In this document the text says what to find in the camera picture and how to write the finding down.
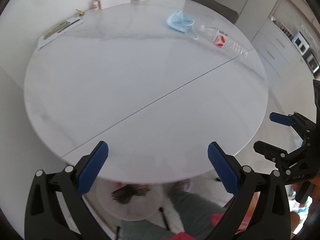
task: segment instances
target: hand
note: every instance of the hand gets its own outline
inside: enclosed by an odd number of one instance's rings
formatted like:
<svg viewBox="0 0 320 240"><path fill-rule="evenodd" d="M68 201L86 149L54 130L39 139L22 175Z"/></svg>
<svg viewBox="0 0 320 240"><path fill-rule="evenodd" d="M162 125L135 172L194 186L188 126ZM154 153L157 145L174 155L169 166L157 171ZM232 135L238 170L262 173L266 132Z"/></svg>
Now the hand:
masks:
<svg viewBox="0 0 320 240"><path fill-rule="evenodd" d="M310 182L312 184L315 184L315 188L313 190L313 192L310 194L310 197L312 198L312 204L309 207L309 214L308 214L308 218L311 216L311 214L314 212L314 210L316 209L319 201L320 201L320 175L318 175L316 178L311 179ZM293 190L294 191L298 191L299 189L299 185L298 184L294 184L293 185Z"/></svg>

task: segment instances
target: chair backrest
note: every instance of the chair backrest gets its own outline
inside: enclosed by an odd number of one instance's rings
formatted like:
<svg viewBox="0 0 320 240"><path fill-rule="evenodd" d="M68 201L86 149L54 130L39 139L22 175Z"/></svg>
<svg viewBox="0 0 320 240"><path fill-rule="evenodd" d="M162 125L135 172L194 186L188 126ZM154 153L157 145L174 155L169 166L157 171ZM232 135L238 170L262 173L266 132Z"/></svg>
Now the chair backrest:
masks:
<svg viewBox="0 0 320 240"><path fill-rule="evenodd" d="M216 11L217 13L221 14L223 17L227 18L233 24L235 24L239 18L239 14L236 11L216 2L215 0L191 0L191 1L200 3L210 8L211 10Z"/></svg>

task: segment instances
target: gray pants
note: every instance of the gray pants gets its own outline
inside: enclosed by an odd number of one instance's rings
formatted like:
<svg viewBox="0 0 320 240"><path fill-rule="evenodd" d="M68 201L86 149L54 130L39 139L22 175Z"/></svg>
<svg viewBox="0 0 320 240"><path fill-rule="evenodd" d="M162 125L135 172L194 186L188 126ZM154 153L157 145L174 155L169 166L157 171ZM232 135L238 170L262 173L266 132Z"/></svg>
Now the gray pants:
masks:
<svg viewBox="0 0 320 240"><path fill-rule="evenodd" d="M225 212L224 208L197 194L175 190L169 197L180 215L185 232L198 240L205 239L213 229L211 215ZM165 240L174 235L147 220L122 221L121 223L122 240Z"/></svg>

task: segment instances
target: bottle label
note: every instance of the bottle label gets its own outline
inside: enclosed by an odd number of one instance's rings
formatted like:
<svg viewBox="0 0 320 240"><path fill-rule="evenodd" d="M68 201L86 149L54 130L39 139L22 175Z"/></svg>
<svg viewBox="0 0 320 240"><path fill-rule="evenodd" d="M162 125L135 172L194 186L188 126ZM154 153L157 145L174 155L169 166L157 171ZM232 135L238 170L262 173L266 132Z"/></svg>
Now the bottle label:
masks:
<svg viewBox="0 0 320 240"><path fill-rule="evenodd" d="M213 40L213 44L222 48L223 45L227 42L227 40L228 40L228 34L224 33L223 31L218 31L216 34L216 37Z"/></svg>

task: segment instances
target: white marble tabletop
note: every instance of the white marble tabletop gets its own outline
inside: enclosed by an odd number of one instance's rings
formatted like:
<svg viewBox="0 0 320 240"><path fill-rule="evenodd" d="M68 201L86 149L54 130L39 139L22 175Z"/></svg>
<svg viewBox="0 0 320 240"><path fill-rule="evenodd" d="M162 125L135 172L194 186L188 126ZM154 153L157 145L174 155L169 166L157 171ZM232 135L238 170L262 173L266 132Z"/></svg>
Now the white marble tabletop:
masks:
<svg viewBox="0 0 320 240"><path fill-rule="evenodd" d="M178 9L196 31L218 27L242 42L248 56L171 29L166 19ZM218 13L189 0L132 0L83 21L34 52L24 83L33 128L66 162L103 140L100 177L164 183L212 169L212 141L236 155L255 135L267 77L248 39Z"/></svg>

